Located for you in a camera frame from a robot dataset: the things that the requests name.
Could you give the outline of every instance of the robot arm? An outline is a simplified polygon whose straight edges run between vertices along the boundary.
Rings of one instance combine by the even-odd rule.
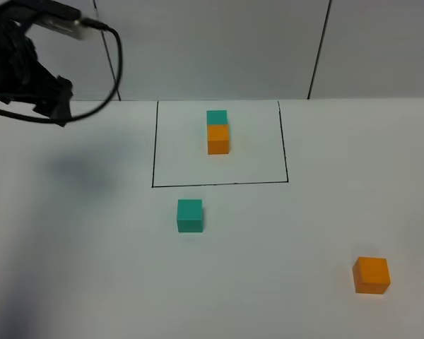
[[[84,27],[109,31],[115,36],[119,59],[117,79],[104,102],[90,112],[71,116],[72,83],[61,76],[55,78],[38,62],[33,42],[25,36],[33,24],[75,38],[81,37]],[[48,119],[0,109],[1,116],[64,126],[94,115],[105,107],[117,92],[121,77],[121,40],[118,33],[104,23],[82,18],[79,10],[52,0],[10,0],[0,6],[0,101],[5,104],[11,101],[34,104],[33,110]]]

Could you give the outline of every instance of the black line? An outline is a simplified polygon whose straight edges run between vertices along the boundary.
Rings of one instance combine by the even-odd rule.
[[[157,149],[157,124],[158,124],[158,101],[157,110],[155,111],[155,137],[154,137],[154,162],[153,162],[153,185],[154,188],[154,174],[155,174],[155,150]]]
[[[284,154],[284,166],[285,166],[285,180],[286,182],[289,182],[289,175],[288,175],[288,162],[285,159],[285,146],[284,146],[284,133],[283,133],[283,122],[281,121],[281,106],[280,102],[278,101],[278,113],[280,114],[280,129],[281,129],[281,141],[283,142],[283,154]]]
[[[153,186],[154,189],[164,189],[167,187],[199,187],[199,186],[231,186],[231,185],[260,185],[260,184],[287,184],[288,181],[283,182],[230,182],[224,184],[193,184],[193,185],[166,185],[166,186]]]
[[[99,10],[98,10],[98,5],[96,4],[96,0],[93,0],[93,5],[94,5],[94,11],[95,11],[95,14],[96,14],[96,19],[99,20]],[[108,50],[107,40],[105,39],[105,34],[104,34],[103,31],[100,31],[100,35],[102,36],[102,42],[104,44],[105,53],[107,55],[108,66],[110,67],[110,70],[112,72],[113,83],[115,84],[116,83],[116,76],[114,74],[112,58],[110,58],[110,51]],[[119,88],[118,88],[118,91],[116,92],[116,94],[118,95],[118,100],[121,101],[121,94],[119,93]]]
[[[324,36],[325,36],[325,31],[326,31],[326,25],[328,24],[328,17],[330,14],[330,8],[331,8],[331,2],[333,0],[329,0],[328,2],[328,8],[326,9],[326,15],[325,15],[325,22],[324,22],[324,28],[322,29],[322,36],[320,37],[320,43],[319,43],[319,50],[317,51],[317,57],[316,57],[316,63],[314,65],[314,70],[312,72],[312,78],[311,78],[311,84],[310,84],[310,90],[308,92],[308,100],[311,99],[311,91],[312,91],[312,86],[314,85],[314,80],[316,78],[316,70],[317,70],[317,65],[319,64],[319,58],[320,58],[320,52],[322,51],[322,43],[324,42]]]

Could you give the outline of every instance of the stacked blocks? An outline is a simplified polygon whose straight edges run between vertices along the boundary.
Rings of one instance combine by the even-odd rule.
[[[353,266],[353,281],[357,293],[382,295],[391,283],[387,260],[359,257]]]
[[[177,229],[183,232],[203,232],[203,201],[178,200]]]
[[[207,111],[208,154],[229,153],[229,126],[226,111]]]

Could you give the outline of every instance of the wire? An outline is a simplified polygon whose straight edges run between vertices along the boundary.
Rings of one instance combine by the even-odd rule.
[[[5,111],[3,109],[0,109],[0,116],[16,119],[16,120],[21,120],[21,121],[34,122],[36,124],[67,124],[69,122],[75,122],[75,121],[79,121],[79,120],[83,120],[88,117],[91,117],[92,115],[102,110],[105,106],[107,106],[110,103],[110,101],[112,101],[114,95],[118,91],[119,84],[121,83],[121,79],[122,79],[123,56],[122,56],[121,37],[119,36],[116,30],[97,20],[86,18],[81,21],[81,24],[89,28],[94,28],[96,30],[104,30],[104,31],[110,32],[113,34],[114,38],[116,39],[117,50],[118,50],[118,71],[117,71],[116,81],[114,82],[113,88],[110,91],[109,95],[105,98],[105,100],[102,101],[100,105],[98,105],[95,109],[92,109],[89,112],[77,115],[75,117],[65,118],[65,119],[35,118],[35,117],[29,117],[28,115],[24,115],[24,114],[18,114],[18,113]]]

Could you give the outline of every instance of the teal cube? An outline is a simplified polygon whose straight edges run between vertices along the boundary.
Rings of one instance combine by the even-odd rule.
[[[202,200],[178,200],[177,230],[180,233],[203,232]]]
[[[227,111],[207,111],[207,124],[208,125],[227,125],[228,112]]]

